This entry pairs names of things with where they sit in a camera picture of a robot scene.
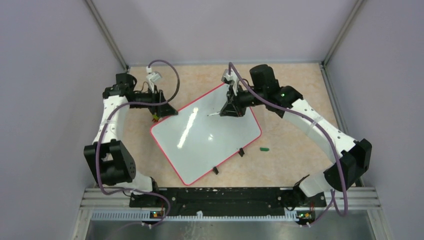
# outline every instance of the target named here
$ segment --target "wooden table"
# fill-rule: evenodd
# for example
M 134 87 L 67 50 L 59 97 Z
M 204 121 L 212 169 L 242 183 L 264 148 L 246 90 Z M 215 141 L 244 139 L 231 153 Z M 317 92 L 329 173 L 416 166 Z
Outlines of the wooden table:
M 249 70 L 256 64 L 236 64 L 243 78 L 251 82 Z M 335 116 L 317 63 L 269 64 L 280 86 L 297 89 L 310 105 L 336 126 Z M 176 66 L 181 84 L 171 102 L 177 110 L 221 84 L 227 65 Z M 168 99 L 175 90 L 176 77 L 168 66 L 152 66 L 163 79 L 157 83 Z M 146 67 L 132 67 L 130 74 L 138 79 L 136 90 L 146 80 Z M 289 187 L 302 177 L 331 165 L 315 143 L 291 123 L 282 120 L 265 106 L 253 108 L 262 128 L 262 136 L 219 166 L 219 174 L 206 174 L 191 187 Z M 185 187 L 167 158 L 150 135 L 152 115 L 146 109 L 130 109 L 125 120 L 123 142 L 133 156 L 137 169 L 153 177 L 160 187 Z M 260 151 L 260 147 L 269 151 Z

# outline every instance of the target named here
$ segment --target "white board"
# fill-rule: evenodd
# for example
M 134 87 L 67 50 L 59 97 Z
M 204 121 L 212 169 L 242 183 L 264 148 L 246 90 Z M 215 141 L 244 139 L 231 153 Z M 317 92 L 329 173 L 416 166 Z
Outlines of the white board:
M 209 114 L 227 101 L 227 84 L 221 84 L 153 125 L 152 137 L 185 185 L 191 185 L 262 134 L 250 108 L 243 117 Z

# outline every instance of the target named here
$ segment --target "white connector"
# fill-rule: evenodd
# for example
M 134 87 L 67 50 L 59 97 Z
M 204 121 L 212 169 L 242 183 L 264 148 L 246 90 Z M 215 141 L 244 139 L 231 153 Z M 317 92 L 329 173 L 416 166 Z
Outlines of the white connector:
M 161 74 L 157 71 L 151 72 L 146 76 L 148 87 L 153 92 L 155 90 L 155 82 L 162 78 Z
M 234 95 L 237 96 L 237 91 L 239 90 L 239 81 L 240 79 L 237 77 L 235 71 L 231 71 L 231 73 L 228 73 L 228 69 L 226 69 L 222 75 L 221 81 L 224 82 L 224 80 L 227 80 L 230 82 L 230 85 L 232 86 L 232 91 L 234 92 Z

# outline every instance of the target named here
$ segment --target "table surface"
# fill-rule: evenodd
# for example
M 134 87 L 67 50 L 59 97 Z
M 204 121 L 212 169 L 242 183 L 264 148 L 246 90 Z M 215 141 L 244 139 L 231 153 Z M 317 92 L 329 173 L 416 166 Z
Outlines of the table surface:
M 290 85 L 298 90 L 309 104 L 325 119 L 336 126 L 336 119 L 317 63 L 268 64 L 274 70 L 280 86 Z M 251 82 L 249 70 L 256 64 L 236 64 L 243 78 Z M 179 110 L 202 94 L 221 84 L 227 65 L 176 66 L 180 88 L 171 105 Z M 159 89 L 169 98 L 176 87 L 176 77 L 168 66 L 152 66 L 163 79 Z M 131 67 L 142 88 L 146 67 Z M 191 187 L 289 187 L 302 177 L 324 170 L 331 165 L 327 156 L 297 127 L 282 120 L 265 106 L 253 107 L 262 128 L 262 136 L 238 154 L 222 163 L 215 175 L 210 172 Z M 123 142 L 134 158 L 137 170 L 153 177 L 160 187 L 185 187 L 167 158 L 150 135 L 152 115 L 146 109 L 130 109 L 125 119 Z M 260 147 L 269 151 L 260 151 Z

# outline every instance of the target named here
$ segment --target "gray wall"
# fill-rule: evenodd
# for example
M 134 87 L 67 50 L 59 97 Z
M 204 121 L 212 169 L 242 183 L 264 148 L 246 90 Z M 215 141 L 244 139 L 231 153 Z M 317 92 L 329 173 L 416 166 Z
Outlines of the gray wall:
M 349 132 L 373 144 L 376 186 L 396 239 L 422 239 L 424 1 L 370 0 L 329 65 Z
M 356 0 L 94 0 L 125 60 L 321 61 Z
M 0 2 L 0 239 L 69 239 L 121 69 L 82 0 Z

